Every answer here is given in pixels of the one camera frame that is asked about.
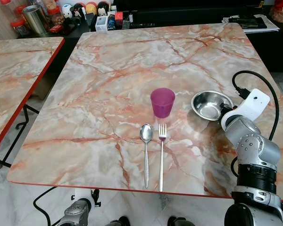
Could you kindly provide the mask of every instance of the marble table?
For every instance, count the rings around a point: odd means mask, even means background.
[[[283,199],[283,95],[238,24],[206,24],[84,33],[46,100],[8,173],[14,183],[158,192],[158,123],[166,121],[164,193],[229,197],[235,150],[220,124],[197,116],[192,96],[217,90],[238,97],[231,83],[240,70],[268,79],[280,102],[274,141],[280,146],[277,193]],[[257,78],[237,84],[271,96]],[[153,115],[150,94],[175,94],[171,115]],[[268,137],[273,100],[256,120]],[[140,126],[149,123],[149,187],[144,187]]]
[[[0,142],[63,43],[62,37],[0,40]]]

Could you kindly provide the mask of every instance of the fork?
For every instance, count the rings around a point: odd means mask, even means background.
[[[158,137],[161,140],[160,169],[159,169],[159,191],[162,192],[163,172],[164,172],[164,140],[166,139],[166,123],[160,123]]]

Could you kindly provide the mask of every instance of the purple cup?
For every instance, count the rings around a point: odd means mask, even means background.
[[[166,118],[170,115],[175,100],[175,93],[168,88],[159,88],[151,93],[153,112],[156,117]]]

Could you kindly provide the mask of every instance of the floor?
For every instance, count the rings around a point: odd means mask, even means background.
[[[272,73],[283,92],[283,73]],[[38,110],[43,101],[36,97],[28,104]],[[21,147],[37,115],[29,111],[29,123],[8,158],[12,162]],[[21,112],[16,118],[0,145],[0,157],[8,150],[17,134],[15,125],[24,121]],[[8,168],[0,169],[0,225],[4,226],[45,226],[45,216],[33,207],[33,200],[49,189],[46,186],[28,186],[12,184],[6,181]],[[53,224],[64,215],[64,210],[71,204],[70,197],[74,188],[58,187],[42,197],[38,204],[50,215]],[[159,195],[134,192],[100,190],[102,206],[89,214],[90,226],[104,226],[109,221],[122,215],[128,216],[132,226],[166,226],[170,216],[182,216],[196,226],[222,226],[227,208],[233,204],[231,199],[204,198],[181,195]]]

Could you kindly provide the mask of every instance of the metal spoon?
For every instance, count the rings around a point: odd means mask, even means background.
[[[145,178],[145,187],[148,187],[149,184],[149,163],[148,163],[148,142],[152,140],[153,130],[149,124],[144,124],[140,130],[140,137],[143,142],[145,142],[145,164],[144,164],[144,178]]]

